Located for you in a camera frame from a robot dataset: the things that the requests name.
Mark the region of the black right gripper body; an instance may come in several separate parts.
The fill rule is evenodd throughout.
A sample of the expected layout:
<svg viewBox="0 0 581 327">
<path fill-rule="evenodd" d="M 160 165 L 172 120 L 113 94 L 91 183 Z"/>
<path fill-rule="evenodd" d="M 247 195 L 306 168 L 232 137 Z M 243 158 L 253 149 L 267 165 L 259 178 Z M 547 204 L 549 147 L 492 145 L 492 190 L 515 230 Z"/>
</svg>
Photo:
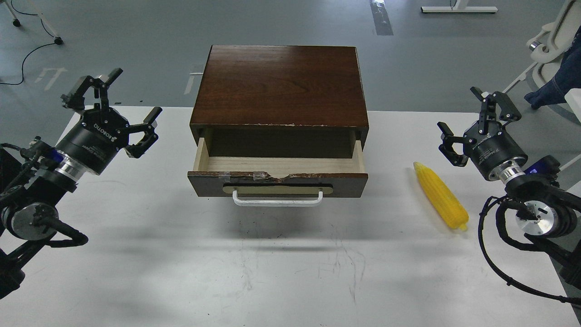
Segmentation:
<svg viewBox="0 0 581 327">
<path fill-rule="evenodd" d="M 465 131 L 464 136 L 474 142 L 463 145 L 463 154 L 471 159 L 485 180 L 496 181 L 498 177 L 491 176 L 494 168 L 511 159 L 523 166 L 528 156 L 501 123 L 488 123 L 487 126 L 486 134 L 479 134 L 477 123 Z"/>
</svg>

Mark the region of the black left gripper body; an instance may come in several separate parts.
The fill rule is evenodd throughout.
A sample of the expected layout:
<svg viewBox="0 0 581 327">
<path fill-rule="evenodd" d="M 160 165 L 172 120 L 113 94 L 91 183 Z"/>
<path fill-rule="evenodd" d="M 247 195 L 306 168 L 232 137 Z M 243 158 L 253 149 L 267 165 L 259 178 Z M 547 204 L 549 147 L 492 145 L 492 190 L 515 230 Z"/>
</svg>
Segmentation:
<svg viewBox="0 0 581 327">
<path fill-rule="evenodd" d="M 100 175 L 119 149 L 128 145 L 128 134 L 118 132 L 127 126 L 128 120 L 118 111 L 98 105 L 85 110 L 55 148 Z"/>
</svg>

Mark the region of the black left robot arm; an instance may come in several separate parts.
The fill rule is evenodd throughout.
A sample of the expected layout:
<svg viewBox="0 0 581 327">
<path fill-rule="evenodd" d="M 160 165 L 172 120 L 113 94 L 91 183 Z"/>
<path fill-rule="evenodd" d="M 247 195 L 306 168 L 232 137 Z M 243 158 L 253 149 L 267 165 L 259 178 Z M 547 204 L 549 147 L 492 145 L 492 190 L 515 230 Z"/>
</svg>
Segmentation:
<svg viewBox="0 0 581 327">
<path fill-rule="evenodd" d="M 141 124 L 128 120 L 109 105 L 108 89 L 122 74 L 114 69 L 106 80 L 84 76 L 68 94 L 64 107 L 79 113 L 79 121 L 52 147 L 35 137 L 29 147 L 1 145 L 1 230 L 25 242 L 11 253 L 1 252 L 0 288 L 6 297 L 20 288 L 22 267 L 43 247 L 87 244 L 82 232 L 59 218 L 57 203 L 73 192 L 85 173 L 100 175 L 124 149 L 140 158 L 157 140 L 156 106 Z"/>
</svg>

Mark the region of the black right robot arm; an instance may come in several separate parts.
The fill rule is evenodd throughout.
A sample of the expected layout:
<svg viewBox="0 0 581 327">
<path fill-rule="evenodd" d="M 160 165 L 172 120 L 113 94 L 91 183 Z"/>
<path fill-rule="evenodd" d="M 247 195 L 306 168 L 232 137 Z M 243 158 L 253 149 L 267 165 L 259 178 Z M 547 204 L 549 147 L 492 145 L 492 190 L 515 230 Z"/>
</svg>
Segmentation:
<svg viewBox="0 0 581 327">
<path fill-rule="evenodd" d="M 488 256 L 483 239 L 485 217 L 492 207 L 500 238 L 521 250 L 546 253 L 561 264 L 559 275 L 580 288 L 580 246 L 573 251 L 552 242 L 552 238 L 573 232 L 579 222 L 580 198 L 560 188 L 560 163 L 548 155 L 525 168 L 528 157 L 509 135 L 507 126 L 521 119 L 521 113 L 506 93 L 485 93 L 477 87 L 471 92 L 481 103 L 478 120 L 462 136 L 455 136 L 444 122 L 438 122 L 442 145 L 438 148 L 454 166 L 471 161 L 487 181 L 500 180 L 506 194 L 490 197 L 479 214 L 478 242 L 491 269 L 508 286 L 529 294 L 580 306 L 578 297 L 540 292 L 509 277 Z"/>
</svg>

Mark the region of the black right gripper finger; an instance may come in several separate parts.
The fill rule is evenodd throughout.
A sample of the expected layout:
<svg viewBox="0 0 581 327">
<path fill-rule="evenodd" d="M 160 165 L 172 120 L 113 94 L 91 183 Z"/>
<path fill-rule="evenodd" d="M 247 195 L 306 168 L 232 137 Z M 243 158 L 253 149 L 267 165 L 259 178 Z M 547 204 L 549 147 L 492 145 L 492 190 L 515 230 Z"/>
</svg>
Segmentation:
<svg viewBox="0 0 581 327">
<path fill-rule="evenodd" d="M 521 112 L 516 108 L 514 102 L 508 97 L 506 93 L 495 91 L 492 94 L 484 95 L 480 88 L 475 86 L 470 88 L 470 91 L 481 101 L 481 111 L 478 118 L 479 134 L 488 133 L 488 124 L 490 121 L 496 122 L 497 106 L 500 106 L 501 114 L 500 120 L 506 122 L 515 122 L 522 118 Z"/>
<path fill-rule="evenodd" d="M 458 154 L 454 148 L 454 144 L 467 144 L 469 139 L 467 137 L 454 136 L 453 132 L 449 129 L 445 122 L 438 122 L 438 128 L 442 132 L 442 145 L 438 147 L 441 153 L 453 166 L 466 166 L 468 162 L 468 156 L 464 154 Z"/>
</svg>

